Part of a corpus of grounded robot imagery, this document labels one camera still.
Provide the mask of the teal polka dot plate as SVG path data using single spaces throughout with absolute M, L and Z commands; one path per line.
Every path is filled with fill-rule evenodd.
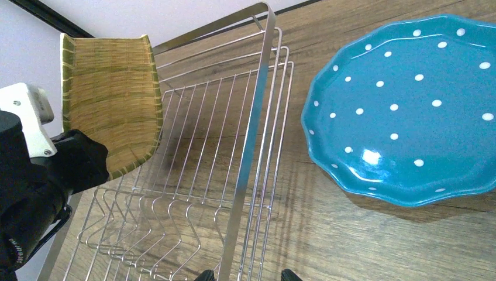
M 344 190 L 403 207 L 495 188 L 495 24 L 435 15 L 341 48 L 301 114 L 308 154 Z

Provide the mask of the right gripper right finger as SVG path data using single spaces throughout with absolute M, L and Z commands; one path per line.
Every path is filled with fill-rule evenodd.
M 302 279 L 291 269 L 281 271 L 281 281 L 302 281 Z

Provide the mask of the bamboo pattern square plate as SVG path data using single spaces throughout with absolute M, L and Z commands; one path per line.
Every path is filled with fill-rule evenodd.
M 160 144 L 163 104 L 149 37 L 60 36 L 63 129 L 106 146 L 109 179 L 149 160 Z

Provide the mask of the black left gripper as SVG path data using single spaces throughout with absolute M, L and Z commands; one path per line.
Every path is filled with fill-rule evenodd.
M 108 150 L 77 129 L 53 137 L 57 152 L 30 157 L 20 118 L 1 112 L 1 280 L 26 264 L 71 216 L 70 195 L 105 183 Z

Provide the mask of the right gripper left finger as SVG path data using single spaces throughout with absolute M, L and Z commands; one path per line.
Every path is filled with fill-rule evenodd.
M 194 281 L 215 281 L 215 273 L 213 270 L 205 270 L 202 273 L 200 273 Z

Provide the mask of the metal wire dish rack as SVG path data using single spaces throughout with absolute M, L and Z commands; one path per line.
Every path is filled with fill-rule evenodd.
M 70 200 L 40 280 L 262 280 L 294 63 L 266 1 L 153 49 L 154 155 Z

